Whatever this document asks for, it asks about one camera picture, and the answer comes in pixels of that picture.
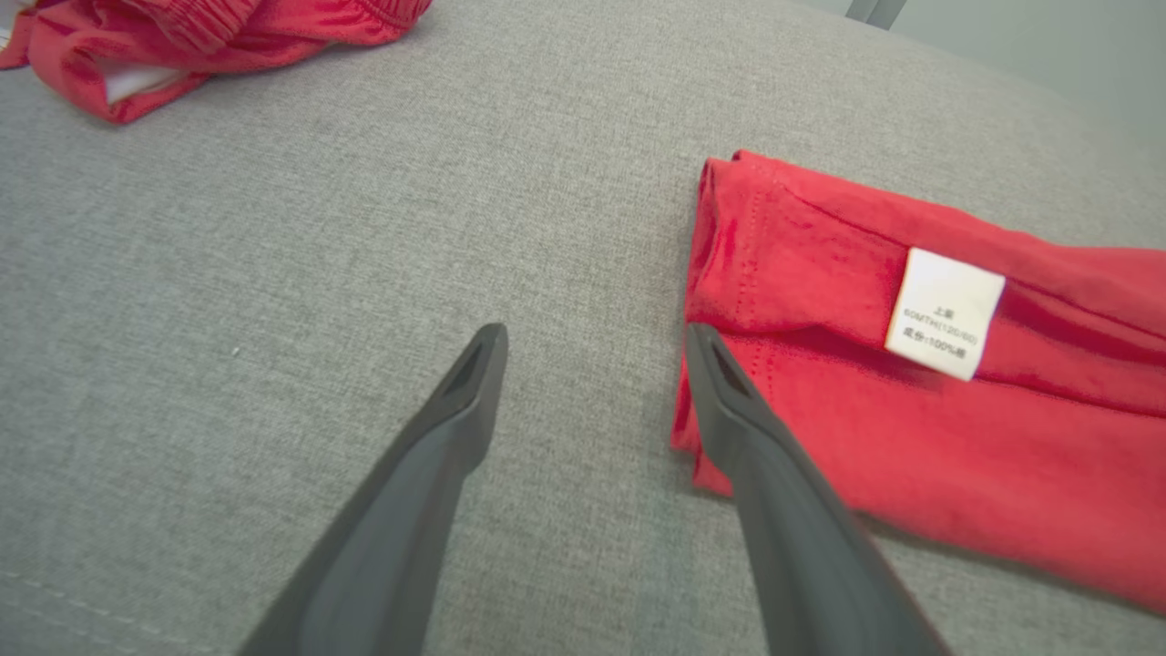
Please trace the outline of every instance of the garment tag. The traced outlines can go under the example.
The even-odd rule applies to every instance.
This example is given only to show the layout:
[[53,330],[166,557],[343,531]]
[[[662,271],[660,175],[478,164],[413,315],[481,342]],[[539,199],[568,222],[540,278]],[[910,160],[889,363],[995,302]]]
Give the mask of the garment tag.
[[922,248],[907,253],[886,351],[971,381],[984,357],[988,325],[1004,276]]

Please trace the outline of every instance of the red shirt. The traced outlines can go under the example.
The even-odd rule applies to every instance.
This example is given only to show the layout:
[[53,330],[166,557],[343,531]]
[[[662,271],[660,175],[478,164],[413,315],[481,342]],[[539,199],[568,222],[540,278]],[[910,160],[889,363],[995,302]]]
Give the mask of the red shirt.
[[[884,350],[912,246],[1006,276],[969,383]],[[1166,613],[1164,289],[1160,251],[1059,246],[742,151],[704,167],[684,318],[855,510]],[[672,442],[731,494],[683,368]]]

